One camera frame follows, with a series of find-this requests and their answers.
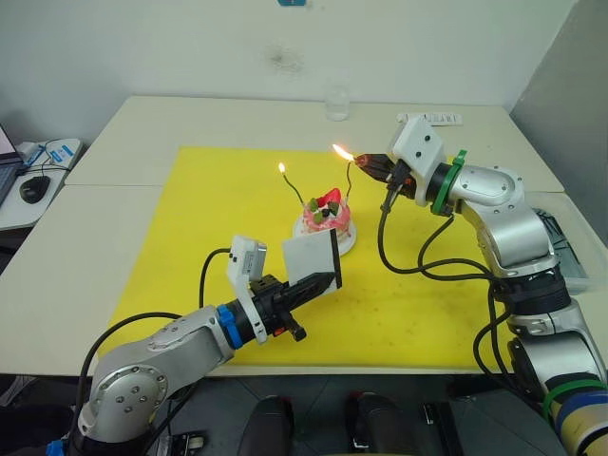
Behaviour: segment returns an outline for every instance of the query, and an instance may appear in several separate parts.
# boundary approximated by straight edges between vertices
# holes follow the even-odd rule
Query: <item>green ring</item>
[[[435,198],[435,201],[433,202],[432,206],[430,206],[430,212],[432,212],[433,214],[435,214],[437,216],[441,215],[442,208],[444,207],[444,204],[446,203],[447,193],[449,192],[449,187],[452,186],[452,183],[456,179],[456,176],[458,175],[458,173],[462,169],[463,165],[465,164],[465,155],[466,155],[466,151],[461,150],[458,153],[458,157],[456,157],[452,161],[452,166],[449,168],[449,171],[447,171],[446,178],[442,182],[441,188],[439,189],[439,192],[437,193],[437,198]]]
[[[542,401],[542,418],[544,418],[547,422],[549,422],[549,408],[551,407],[551,403],[553,400],[558,397],[560,394],[571,391],[578,390],[580,388],[587,387],[596,387],[608,390],[608,386],[599,380],[574,380],[572,382],[564,383],[563,385],[559,385],[556,388],[551,389],[546,396],[544,396],[544,401]]]

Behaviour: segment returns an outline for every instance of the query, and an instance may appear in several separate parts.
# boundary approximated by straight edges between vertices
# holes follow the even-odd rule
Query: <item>yellow tablecloth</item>
[[[301,209],[277,170],[279,162],[286,164],[287,175],[304,200],[334,186],[346,192],[346,163],[333,153],[182,147],[112,323],[141,312],[193,312],[198,307],[202,262],[212,250],[229,247],[234,234],[266,242],[265,273],[286,280],[280,242],[291,236]],[[302,342],[294,342],[287,333],[271,338],[264,347],[251,342],[237,351],[232,363],[474,367],[473,337],[488,319],[486,283],[437,282],[388,271],[376,247],[385,185],[356,166],[351,177],[350,206],[358,235],[353,249],[342,257],[343,288],[295,311],[308,333]],[[400,198],[386,231],[391,262],[413,266],[421,244],[443,221],[428,208]],[[473,229],[460,217],[427,255],[428,260],[444,257],[483,261]],[[215,258],[206,282],[206,304],[234,299],[225,269],[226,259]],[[447,266],[436,271],[471,270]],[[132,324],[109,339],[102,352],[144,338],[165,323],[154,319]],[[508,331],[501,328],[502,345],[507,338]],[[494,366],[488,343],[483,355]]]

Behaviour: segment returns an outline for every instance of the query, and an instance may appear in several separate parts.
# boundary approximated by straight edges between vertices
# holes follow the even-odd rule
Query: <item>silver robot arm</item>
[[[284,283],[271,275],[262,276],[264,244],[235,237],[227,275],[237,299],[217,308],[198,309],[101,358],[67,454],[139,454],[155,412],[175,391],[229,361],[235,350],[251,340],[262,344],[269,334],[285,331],[296,341],[304,338],[306,332],[291,311],[341,287],[335,230],[313,236],[332,252],[331,262],[319,265],[317,261],[308,275]]]
[[[516,337],[508,347],[521,389],[543,402],[569,454],[605,454],[606,369],[542,221],[525,202],[523,179],[499,166],[466,166],[465,153],[446,163],[441,138],[416,118],[397,132],[389,159],[355,162],[387,181],[393,200],[401,194],[420,206],[431,203],[432,213],[461,213],[475,227],[484,259],[503,284],[495,294],[511,310],[507,324]]]

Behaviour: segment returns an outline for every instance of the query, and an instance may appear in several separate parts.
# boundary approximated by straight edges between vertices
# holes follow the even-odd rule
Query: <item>candle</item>
[[[285,175],[285,165],[283,163],[278,164],[278,171],[281,173],[281,175],[283,176],[283,179],[287,182],[287,184],[294,189],[295,194],[297,195],[297,198],[300,200],[300,203],[302,205],[304,205],[304,201],[302,200],[302,197],[300,196],[300,192],[298,192],[297,188],[295,188],[294,185],[291,182],[289,182],[289,180],[287,179],[287,176]]]
[[[354,161],[354,156],[340,147],[338,144],[332,144],[333,150],[340,157],[348,161],[346,165],[346,180],[349,182],[349,189],[346,192],[346,201],[349,200],[349,195],[351,194],[352,182],[351,182],[351,163]]]

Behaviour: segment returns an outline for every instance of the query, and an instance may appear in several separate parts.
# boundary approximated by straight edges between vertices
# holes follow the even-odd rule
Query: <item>candle flame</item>
[[[332,144],[332,147],[333,147],[333,150],[335,150],[336,154],[338,154],[343,159],[348,160],[349,162],[354,161],[354,156],[352,154],[348,153],[346,150],[344,150],[338,144]]]

